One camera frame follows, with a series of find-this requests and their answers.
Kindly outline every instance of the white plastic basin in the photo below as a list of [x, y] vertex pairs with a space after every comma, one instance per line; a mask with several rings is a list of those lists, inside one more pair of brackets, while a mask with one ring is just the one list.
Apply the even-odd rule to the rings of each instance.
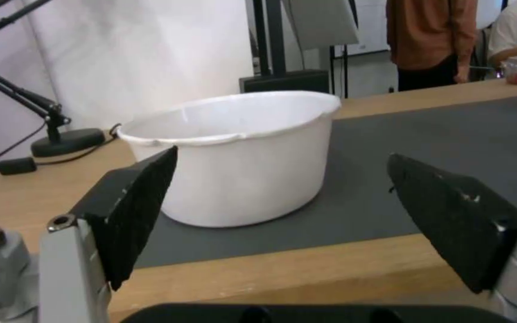
[[223, 96], [135, 119], [118, 134], [137, 161], [179, 147], [166, 215], [235, 227], [285, 215], [316, 196], [340, 104], [317, 92]]

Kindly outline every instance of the black pants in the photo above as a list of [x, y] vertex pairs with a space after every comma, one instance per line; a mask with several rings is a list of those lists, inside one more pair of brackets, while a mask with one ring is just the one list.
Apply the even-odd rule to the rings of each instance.
[[454, 76], [458, 72], [458, 57], [450, 55], [440, 64], [427, 70], [405, 71], [398, 69], [398, 91], [419, 90], [437, 86], [456, 84]]

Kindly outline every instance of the orange shirt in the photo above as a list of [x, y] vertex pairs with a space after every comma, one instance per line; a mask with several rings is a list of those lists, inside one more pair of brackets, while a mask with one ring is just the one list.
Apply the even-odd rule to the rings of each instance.
[[388, 0], [388, 45], [401, 70], [425, 70], [452, 53], [470, 64], [478, 0]]

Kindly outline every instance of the desk lamp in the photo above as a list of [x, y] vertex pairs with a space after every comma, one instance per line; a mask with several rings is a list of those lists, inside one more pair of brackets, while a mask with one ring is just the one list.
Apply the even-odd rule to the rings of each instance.
[[[0, 0], [0, 6], [9, 1], [10, 0]], [[50, 0], [36, 0], [10, 16], [1, 18], [0, 29], [14, 23], [27, 13], [32, 12], [49, 1]], [[2, 76], [0, 76], [0, 92], [19, 104], [22, 104], [25, 108], [28, 108], [45, 121], [45, 125], [47, 125], [47, 138], [39, 139], [31, 145], [31, 152], [35, 157], [66, 155], [68, 153], [75, 153], [84, 149], [97, 147], [105, 142], [105, 136], [100, 129], [80, 129], [60, 133], [58, 128], [63, 125], [68, 125], [71, 122], [71, 119], [64, 116], [61, 112], [61, 104], [29, 90], [25, 90], [24, 88], [20, 88]]]

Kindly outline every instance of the lamp base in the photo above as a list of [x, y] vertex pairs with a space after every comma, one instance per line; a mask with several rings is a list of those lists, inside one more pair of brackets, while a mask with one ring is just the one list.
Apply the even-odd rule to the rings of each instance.
[[61, 133], [61, 139], [53, 143], [49, 138], [39, 139], [31, 144], [34, 157], [53, 157], [76, 153], [84, 149], [101, 145], [105, 134], [99, 129], [80, 129]]

